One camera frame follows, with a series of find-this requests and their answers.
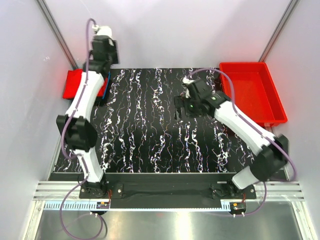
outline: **red tray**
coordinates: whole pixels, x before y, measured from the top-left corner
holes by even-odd
[[[80,86],[82,72],[83,72],[82,69],[68,71],[68,74],[66,76],[66,81],[65,81],[64,92],[62,95],[63,99],[74,99],[75,98],[76,93],[78,91],[78,88]],[[100,88],[100,90],[97,94],[97,97],[104,96],[107,84],[108,84],[108,81],[107,80],[104,81],[104,84]]]
[[[232,80],[235,104],[262,127],[275,127],[288,121],[276,87],[264,62],[222,62],[220,70]],[[222,89],[229,97],[228,80],[221,76]]]

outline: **black and white patterned surface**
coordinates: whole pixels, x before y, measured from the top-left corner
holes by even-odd
[[[94,106],[91,123],[98,132],[96,152],[107,173],[237,172],[254,161],[247,145],[217,120],[174,119],[173,97],[192,68],[113,69],[107,104]],[[214,90],[221,81],[212,71]],[[82,172],[77,160],[60,153],[54,172]]]

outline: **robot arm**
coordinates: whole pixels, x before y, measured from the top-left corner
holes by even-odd
[[[69,116],[76,110],[65,134],[65,142],[77,155],[82,169],[85,169],[82,159],[88,169],[87,182],[96,188],[101,188],[99,183],[104,176],[96,154],[97,131],[90,124],[92,108],[100,88],[104,85],[110,67],[118,63],[117,43],[112,39],[112,31],[108,26],[93,26],[95,36],[91,42],[92,50],[88,61],[83,65],[81,82],[75,98],[65,115],[59,115],[56,119],[60,133]]]
[[[252,150],[256,160],[251,166],[247,166],[227,183],[227,191],[232,195],[240,192],[246,187],[264,182],[276,171],[283,167],[287,160],[268,140],[276,142],[286,153],[288,152],[288,139],[283,135],[276,137],[273,133],[266,131],[248,116],[236,108],[235,112],[231,99],[221,91],[212,92],[210,86],[204,80],[184,79],[182,83],[187,87],[185,96],[174,97],[176,107],[175,118],[181,118],[181,108],[184,108],[187,117],[195,118],[209,115],[219,122],[228,126],[236,133]],[[254,130],[239,115],[243,116],[255,126],[264,137]]]

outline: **white panel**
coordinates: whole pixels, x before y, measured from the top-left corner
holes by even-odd
[[[320,1],[300,1],[267,58],[288,123],[275,129],[289,153],[313,225],[320,234]]]
[[[2,0],[0,17],[0,239],[16,240],[49,172],[69,64],[36,1]]]
[[[46,0],[75,59],[86,21],[109,25],[116,68],[203,68],[256,62],[290,0]]]

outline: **red plastic bin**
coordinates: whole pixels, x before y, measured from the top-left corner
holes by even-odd
[[[232,80],[235,104],[262,127],[275,127],[288,121],[276,87],[264,62],[221,62],[220,70]],[[230,85],[221,75],[222,89],[231,97]]]

